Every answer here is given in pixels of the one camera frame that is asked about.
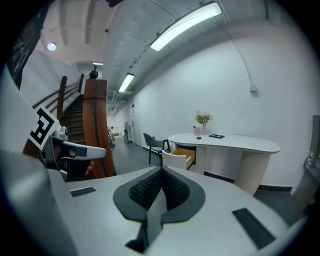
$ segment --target wall trim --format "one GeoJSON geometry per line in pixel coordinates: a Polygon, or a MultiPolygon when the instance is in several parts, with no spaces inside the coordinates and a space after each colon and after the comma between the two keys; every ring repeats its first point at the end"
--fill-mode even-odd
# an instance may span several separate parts
{"type": "MultiPolygon", "coordinates": [[[[216,178],[229,183],[234,183],[234,179],[223,177],[220,175],[213,174],[208,171],[204,171],[204,176],[216,178]]],[[[270,185],[259,185],[258,190],[268,190],[268,191],[281,191],[281,192],[291,192],[292,186],[270,186],[270,185]]]]}

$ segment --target apriltag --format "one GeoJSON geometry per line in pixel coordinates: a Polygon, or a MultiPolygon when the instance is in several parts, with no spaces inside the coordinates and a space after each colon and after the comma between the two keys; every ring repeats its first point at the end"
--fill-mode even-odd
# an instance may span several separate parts
{"type": "Polygon", "coordinates": [[[39,105],[34,111],[38,114],[39,119],[32,129],[29,139],[42,151],[48,137],[52,135],[54,131],[59,131],[61,126],[59,120],[43,105],[39,105]]]}

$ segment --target phone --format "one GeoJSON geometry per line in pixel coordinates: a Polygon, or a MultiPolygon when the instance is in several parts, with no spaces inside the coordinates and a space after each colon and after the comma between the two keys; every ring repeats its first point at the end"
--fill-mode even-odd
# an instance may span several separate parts
{"type": "Polygon", "coordinates": [[[222,139],[222,138],[224,138],[225,136],[224,136],[224,135],[218,135],[218,134],[211,134],[211,135],[209,135],[209,137],[211,137],[211,138],[217,138],[217,139],[222,139]]]}

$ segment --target black textured insert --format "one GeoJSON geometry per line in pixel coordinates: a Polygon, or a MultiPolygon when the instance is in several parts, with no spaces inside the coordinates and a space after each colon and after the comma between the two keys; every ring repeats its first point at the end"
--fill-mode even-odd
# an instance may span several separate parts
{"type": "Polygon", "coordinates": [[[161,187],[167,206],[161,224],[188,221],[206,200],[205,191],[198,183],[164,166],[155,167],[119,186],[113,194],[113,201],[128,220],[147,223],[147,211],[161,187]]]}
{"type": "Polygon", "coordinates": [[[161,170],[146,179],[139,180],[129,189],[129,197],[147,211],[154,203],[161,189],[161,170]]]}
{"type": "Polygon", "coordinates": [[[189,186],[181,179],[164,170],[161,173],[162,190],[168,211],[184,203],[190,196],[189,186]]]}

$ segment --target floor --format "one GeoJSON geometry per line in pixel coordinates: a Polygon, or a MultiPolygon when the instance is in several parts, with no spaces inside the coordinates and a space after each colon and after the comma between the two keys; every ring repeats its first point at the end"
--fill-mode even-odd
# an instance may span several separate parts
{"type": "Polygon", "coordinates": [[[122,138],[117,138],[115,147],[112,148],[112,158],[117,175],[134,172],[151,166],[160,166],[160,158],[133,143],[125,143],[122,138]]]}
{"type": "MultiPolygon", "coordinates": [[[[151,164],[149,164],[149,152],[147,150],[133,143],[124,143],[122,140],[116,141],[115,147],[112,149],[112,157],[117,175],[134,172],[150,166],[159,166],[161,162],[157,155],[151,154],[151,164]]],[[[258,189],[254,197],[277,212],[289,226],[302,216],[297,210],[290,192],[258,189]]]]}

